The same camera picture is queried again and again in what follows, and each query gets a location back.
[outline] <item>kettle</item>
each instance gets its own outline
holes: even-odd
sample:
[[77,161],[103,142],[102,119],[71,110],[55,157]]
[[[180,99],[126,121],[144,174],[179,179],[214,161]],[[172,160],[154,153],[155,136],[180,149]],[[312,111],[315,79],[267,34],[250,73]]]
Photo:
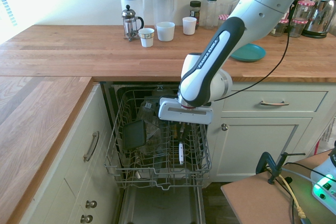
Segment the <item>kettle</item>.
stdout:
[[334,0],[316,0],[302,35],[310,38],[325,38],[336,13],[335,4]]

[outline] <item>french press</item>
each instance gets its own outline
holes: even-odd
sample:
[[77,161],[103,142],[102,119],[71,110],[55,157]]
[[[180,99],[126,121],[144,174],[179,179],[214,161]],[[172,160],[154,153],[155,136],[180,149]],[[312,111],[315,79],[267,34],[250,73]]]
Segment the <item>french press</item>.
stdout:
[[139,19],[141,21],[140,29],[142,29],[144,26],[143,19],[141,17],[136,17],[135,11],[130,9],[129,5],[127,5],[126,9],[122,11],[122,19],[124,23],[124,39],[128,39],[128,41],[139,39],[136,20]]

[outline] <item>drawer handle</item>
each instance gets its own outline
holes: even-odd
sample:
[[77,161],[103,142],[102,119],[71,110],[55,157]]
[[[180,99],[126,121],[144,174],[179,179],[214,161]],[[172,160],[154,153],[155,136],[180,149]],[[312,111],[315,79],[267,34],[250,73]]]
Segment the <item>drawer handle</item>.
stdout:
[[264,106],[288,106],[289,103],[285,102],[285,101],[282,101],[280,103],[269,103],[269,102],[261,101],[260,105],[264,105]]
[[92,215],[87,215],[87,216],[82,215],[80,217],[80,223],[90,223],[92,221],[93,221],[93,216]]
[[95,208],[97,206],[97,202],[95,200],[93,201],[86,201],[85,208]]
[[98,144],[98,139],[99,139],[99,131],[94,132],[92,134],[92,136],[93,136],[93,139],[92,139],[90,148],[89,148],[87,154],[85,154],[83,156],[84,162],[90,161],[90,159],[92,158],[93,153],[95,152],[95,149],[96,149],[97,144]]

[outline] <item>wire rack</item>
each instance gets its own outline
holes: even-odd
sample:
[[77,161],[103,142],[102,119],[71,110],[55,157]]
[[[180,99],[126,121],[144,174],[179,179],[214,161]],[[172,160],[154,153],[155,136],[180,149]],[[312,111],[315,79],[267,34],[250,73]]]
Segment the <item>wire rack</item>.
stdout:
[[[157,120],[161,139],[146,143],[146,148],[123,149],[123,127],[136,120],[144,94],[151,90],[128,90],[119,102],[112,137],[105,158],[108,174],[116,177],[120,187],[197,187],[203,185],[211,169],[211,159],[206,138],[206,126],[188,124],[184,140],[184,163],[179,161],[179,141],[175,122]],[[160,97],[150,98],[159,102]]]

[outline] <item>dishwasher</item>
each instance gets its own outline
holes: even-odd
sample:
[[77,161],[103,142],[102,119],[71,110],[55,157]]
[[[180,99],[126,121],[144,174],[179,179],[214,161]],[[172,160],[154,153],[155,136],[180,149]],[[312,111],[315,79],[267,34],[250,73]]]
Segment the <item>dishwasher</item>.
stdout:
[[160,140],[126,150],[124,129],[137,121],[141,105],[150,101],[157,112],[160,97],[177,94],[178,85],[113,84],[111,89],[116,117],[104,165],[124,189],[118,224],[205,224],[202,186],[211,169],[206,125],[184,124],[182,163],[176,139],[181,123],[161,121],[156,113]]

